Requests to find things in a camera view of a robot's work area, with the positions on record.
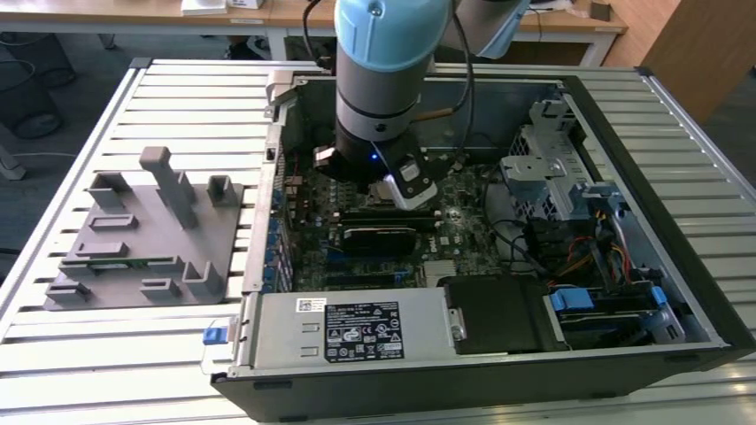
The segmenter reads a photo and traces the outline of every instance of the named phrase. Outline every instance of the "table surface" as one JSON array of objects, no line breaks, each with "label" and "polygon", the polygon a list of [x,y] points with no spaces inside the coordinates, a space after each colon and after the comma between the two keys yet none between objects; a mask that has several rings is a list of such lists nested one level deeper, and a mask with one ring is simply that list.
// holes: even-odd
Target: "table surface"
[{"label": "table surface", "polygon": [[[310,14],[310,27],[333,27],[336,0],[324,0]],[[181,0],[0,0],[0,21],[56,21],[70,23],[249,25],[232,19],[258,19],[270,27],[301,25],[305,0],[266,0],[261,9],[229,8],[222,15],[181,16]],[[528,15],[521,31],[538,31],[538,17]],[[610,22],[578,18],[566,12],[541,12],[545,32],[624,33],[625,23],[613,16]]]},{"label": "table surface", "polygon": [[[752,189],[738,185],[741,176],[722,162],[710,141],[692,131],[688,121],[678,120],[678,110],[668,109],[672,102],[661,103],[632,69],[476,67],[488,73],[580,78],[736,312],[756,329],[756,261],[750,260],[756,197]],[[86,221],[92,199],[82,189],[96,171],[121,172],[129,184],[150,184],[138,165],[145,146],[170,149],[170,165],[190,182],[228,174],[244,185],[234,246],[250,245],[269,134],[265,85],[269,73],[284,69],[314,71],[301,63],[197,60],[156,60],[149,69],[129,70],[0,287],[0,311],[5,311],[0,316],[0,425],[254,424],[208,384],[204,373],[214,369],[200,368],[202,329],[240,312],[246,251],[233,253],[222,304],[80,312],[46,312],[41,305],[60,259]],[[437,65],[440,73],[461,70],[462,65]],[[585,149],[597,172],[612,180],[596,142],[586,141]],[[230,361],[225,346],[213,347],[220,352],[208,349],[209,358]],[[626,397],[406,413],[366,421],[394,425],[753,424],[754,362],[756,354],[709,371],[672,376]]]}]

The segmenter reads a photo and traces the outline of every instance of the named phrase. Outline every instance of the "warning label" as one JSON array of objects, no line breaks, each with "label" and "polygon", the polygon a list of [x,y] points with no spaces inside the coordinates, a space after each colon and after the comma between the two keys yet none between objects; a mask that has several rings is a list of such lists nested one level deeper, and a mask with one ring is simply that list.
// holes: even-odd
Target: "warning label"
[{"label": "warning label", "polygon": [[398,303],[326,305],[329,363],[404,359]]}]

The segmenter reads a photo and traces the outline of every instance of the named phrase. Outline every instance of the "blue tab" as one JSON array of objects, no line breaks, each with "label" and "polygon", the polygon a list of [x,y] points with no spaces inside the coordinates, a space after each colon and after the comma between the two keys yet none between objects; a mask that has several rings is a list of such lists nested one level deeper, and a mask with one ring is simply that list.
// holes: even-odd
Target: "blue tab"
[{"label": "blue tab", "polygon": [[278,231],[278,220],[270,219],[268,221],[268,233],[277,233]]},{"label": "blue tab", "polygon": [[552,306],[556,312],[561,312],[565,309],[564,300],[558,293],[553,293],[548,296],[552,299]]},{"label": "blue tab", "polygon": [[658,306],[662,306],[666,303],[666,294],[658,286],[650,288],[650,295],[653,296],[653,300],[657,302]]},{"label": "blue tab", "polygon": [[206,328],[201,333],[201,343],[205,345],[226,344],[228,328]]},{"label": "blue tab", "polygon": [[593,299],[585,288],[557,290],[549,298],[557,312],[562,310],[589,310],[593,308]]},{"label": "blue tab", "polygon": [[274,279],[274,269],[272,267],[265,267],[262,269],[262,281],[270,283]]}]

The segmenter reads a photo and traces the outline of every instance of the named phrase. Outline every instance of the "metal bracket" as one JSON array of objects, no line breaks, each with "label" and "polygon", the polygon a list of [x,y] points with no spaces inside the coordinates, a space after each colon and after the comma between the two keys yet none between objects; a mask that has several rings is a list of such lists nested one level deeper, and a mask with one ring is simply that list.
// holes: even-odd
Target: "metal bracket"
[{"label": "metal bracket", "polygon": [[534,156],[510,156],[501,159],[506,180],[542,182],[552,177],[564,177],[564,167],[556,159]]},{"label": "metal bracket", "polygon": [[294,81],[294,73],[292,71],[273,71],[268,74],[268,83],[264,87],[268,98],[268,106],[264,108],[265,118],[270,118],[273,121],[277,120],[278,107],[296,99],[296,88],[305,84],[306,80]]}]

